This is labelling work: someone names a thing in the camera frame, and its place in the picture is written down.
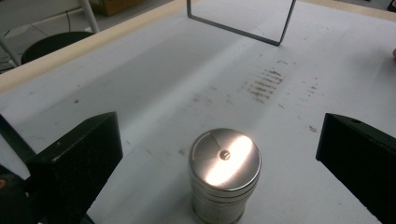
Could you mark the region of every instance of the canister lid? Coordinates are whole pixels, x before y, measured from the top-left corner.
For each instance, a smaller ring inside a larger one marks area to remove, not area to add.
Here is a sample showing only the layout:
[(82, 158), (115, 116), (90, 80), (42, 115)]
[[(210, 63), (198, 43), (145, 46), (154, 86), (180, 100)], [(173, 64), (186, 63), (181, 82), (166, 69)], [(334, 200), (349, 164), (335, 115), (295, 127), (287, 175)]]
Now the canister lid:
[(231, 129), (202, 134), (190, 154), (192, 177), (219, 191), (239, 191), (255, 184), (261, 165), (260, 151), (251, 139)]

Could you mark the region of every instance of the black metal frame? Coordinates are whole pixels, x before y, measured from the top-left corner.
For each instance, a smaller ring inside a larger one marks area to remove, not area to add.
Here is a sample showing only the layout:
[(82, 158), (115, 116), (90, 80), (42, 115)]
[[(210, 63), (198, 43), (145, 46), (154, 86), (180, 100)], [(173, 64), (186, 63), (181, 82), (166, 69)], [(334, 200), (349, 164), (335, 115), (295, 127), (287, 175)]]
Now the black metal frame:
[(209, 21), (207, 19), (194, 16), (191, 13), (191, 0), (187, 0), (187, 15), (188, 15), (189, 18), (191, 18), (193, 20), (200, 21), (200, 22), (212, 25), (212, 26), (216, 26), (216, 27), (218, 27), (220, 29), (230, 31), (230, 32), (236, 33), (238, 35), (244, 35), (244, 36), (259, 40), (261, 42), (264, 42), (264, 43), (267, 43), (267, 44), (270, 44), (270, 45), (279, 46), (280, 43), (282, 43), (283, 38), (285, 37), (286, 31), (288, 30), (289, 21), (290, 21), (290, 18), (291, 18), (291, 13), (294, 10), (294, 5), (295, 5), (296, 1), (297, 0), (292, 0), (291, 1), (289, 14), (288, 14), (288, 17), (286, 19), (285, 26), (283, 27), (282, 36), (280, 37), (279, 41), (276, 41), (276, 40), (273, 40), (273, 39), (269, 39), (269, 38), (265, 38), (265, 37), (259, 36), (259, 35), (254, 35), (254, 34), (251, 34), (251, 33), (248, 33), (248, 32), (242, 31), (242, 30), (238, 30), (238, 29), (235, 29), (233, 27), (230, 27), (230, 26), (227, 26), (227, 25), (224, 25), (224, 24), (220, 24), (220, 23), (215, 22), (215, 21)]

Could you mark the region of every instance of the cylindrical metal container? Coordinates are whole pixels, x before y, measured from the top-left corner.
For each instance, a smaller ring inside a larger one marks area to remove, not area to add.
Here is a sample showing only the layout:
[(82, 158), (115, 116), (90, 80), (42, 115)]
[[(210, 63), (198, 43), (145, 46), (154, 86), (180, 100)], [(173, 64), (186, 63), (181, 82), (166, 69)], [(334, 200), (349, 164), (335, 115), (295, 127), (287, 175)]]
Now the cylindrical metal container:
[(247, 136), (231, 129), (202, 134), (190, 153), (192, 206), (204, 223), (237, 223), (255, 189), (262, 158)]

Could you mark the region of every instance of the chair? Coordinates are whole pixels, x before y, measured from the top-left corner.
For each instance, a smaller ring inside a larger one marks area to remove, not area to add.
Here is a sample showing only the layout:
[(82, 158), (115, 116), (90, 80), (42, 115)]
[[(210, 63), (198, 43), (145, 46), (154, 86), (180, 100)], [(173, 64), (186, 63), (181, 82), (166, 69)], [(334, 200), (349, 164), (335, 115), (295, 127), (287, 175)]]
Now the chair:
[[(98, 33), (99, 28), (89, 0), (0, 0), (0, 34), (76, 7), (82, 7), (92, 32)], [(2, 35), (0, 35), (0, 46), (17, 66), (21, 65), (17, 53)]]

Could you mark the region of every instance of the floor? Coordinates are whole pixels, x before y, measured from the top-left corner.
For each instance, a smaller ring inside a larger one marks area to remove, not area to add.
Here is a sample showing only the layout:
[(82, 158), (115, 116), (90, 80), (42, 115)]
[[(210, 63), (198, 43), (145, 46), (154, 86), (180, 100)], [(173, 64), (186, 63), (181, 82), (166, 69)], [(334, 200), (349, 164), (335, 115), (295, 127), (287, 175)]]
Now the floor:
[[(106, 17), (99, 14), (95, 14), (98, 25), (101, 30), (105, 30), (111, 26), (119, 24), (120, 22), (129, 20), (135, 16), (138, 16), (144, 12), (147, 12), (155, 7), (159, 7), (172, 0), (145, 0), (141, 4), (125, 10), (117, 15)], [(340, 2), (346, 2), (354, 5), (360, 5), (364, 7), (372, 7), (387, 10), (389, 0), (335, 0)], [(80, 9), (64, 13), (62, 15), (49, 18), (47, 20), (38, 21), (32, 24), (28, 24), (17, 28), (15, 30), (6, 32), (4, 34), (9, 45), (14, 48), (17, 53), (21, 54), (36, 41), (45, 38), (49, 35), (59, 34), (61, 32), (81, 31), (89, 29), (88, 23), (85, 21), (84, 14)], [(13, 68), (13, 63), (9, 56), (0, 49), (0, 74)]]

